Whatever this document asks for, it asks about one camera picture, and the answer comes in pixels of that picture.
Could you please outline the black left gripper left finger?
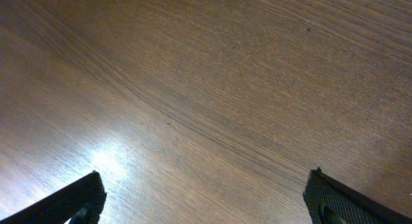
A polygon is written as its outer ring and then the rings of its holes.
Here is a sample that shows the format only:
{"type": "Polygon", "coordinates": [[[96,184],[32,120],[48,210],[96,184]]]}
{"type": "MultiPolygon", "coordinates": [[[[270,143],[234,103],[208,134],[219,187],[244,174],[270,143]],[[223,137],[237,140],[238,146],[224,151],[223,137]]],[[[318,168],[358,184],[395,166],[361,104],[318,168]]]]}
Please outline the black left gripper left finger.
{"type": "Polygon", "coordinates": [[[106,198],[100,174],[93,171],[1,223],[97,224],[106,198]]]}

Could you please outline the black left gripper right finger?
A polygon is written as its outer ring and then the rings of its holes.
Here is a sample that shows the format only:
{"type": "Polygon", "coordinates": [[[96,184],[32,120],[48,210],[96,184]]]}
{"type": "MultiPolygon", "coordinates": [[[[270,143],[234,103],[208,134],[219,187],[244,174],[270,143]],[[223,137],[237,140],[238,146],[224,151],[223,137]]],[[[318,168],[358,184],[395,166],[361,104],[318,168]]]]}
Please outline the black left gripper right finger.
{"type": "Polygon", "coordinates": [[[410,217],[338,182],[320,168],[310,171],[303,199],[313,224],[411,224],[410,217]]]}

